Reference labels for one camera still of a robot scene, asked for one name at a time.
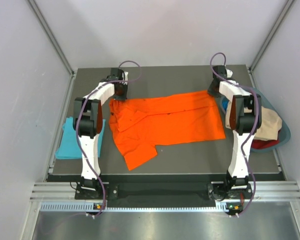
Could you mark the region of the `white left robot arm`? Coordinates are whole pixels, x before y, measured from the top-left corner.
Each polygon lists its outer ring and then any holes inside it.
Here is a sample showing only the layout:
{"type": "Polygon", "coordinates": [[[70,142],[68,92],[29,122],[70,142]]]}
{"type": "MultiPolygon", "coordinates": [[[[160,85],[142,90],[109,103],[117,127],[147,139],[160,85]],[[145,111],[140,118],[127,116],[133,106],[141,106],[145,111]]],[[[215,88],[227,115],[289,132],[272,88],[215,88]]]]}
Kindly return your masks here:
{"type": "Polygon", "coordinates": [[[110,98],[125,101],[128,92],[127,71],[112,68],[95,89],[74,100],[73,129],[82,156],[82,171],[76,188],[77,199],[102,199],[105,189],[100,179],[99,144],[103,122],[103,104],[110,98]]]}

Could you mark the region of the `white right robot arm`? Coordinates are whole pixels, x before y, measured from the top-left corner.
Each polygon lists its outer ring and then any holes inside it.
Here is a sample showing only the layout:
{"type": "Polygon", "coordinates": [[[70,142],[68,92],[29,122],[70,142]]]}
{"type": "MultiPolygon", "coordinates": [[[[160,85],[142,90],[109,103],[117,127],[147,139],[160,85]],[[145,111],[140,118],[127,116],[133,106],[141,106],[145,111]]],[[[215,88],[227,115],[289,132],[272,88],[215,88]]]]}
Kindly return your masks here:
{"type": "Polygon", "coordinates": [[[249,189],[249,156],[252,141],[262,124],[261,96],[252,89],[240,86],[232,79],[232,72],[225,65],[211,67],[213,80],[208,88],[212,97],[225,97],[231,103],[226,119],[233,133],[231,162],[225,183],[212,196],[235,198],[249,189]]]}

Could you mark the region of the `orange t-shirt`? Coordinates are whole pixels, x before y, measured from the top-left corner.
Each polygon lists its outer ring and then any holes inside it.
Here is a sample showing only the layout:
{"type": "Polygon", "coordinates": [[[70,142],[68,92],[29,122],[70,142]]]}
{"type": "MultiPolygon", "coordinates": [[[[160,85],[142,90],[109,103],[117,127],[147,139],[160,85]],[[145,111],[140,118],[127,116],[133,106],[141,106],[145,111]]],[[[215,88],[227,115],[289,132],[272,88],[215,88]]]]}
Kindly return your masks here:
{"type": "Polygon", "coordinates": [[[156,98],[110,100],[109,127],[128,170],[157,156],[156,146],[225,139],[215,99],[207,90],[156,98]]]}

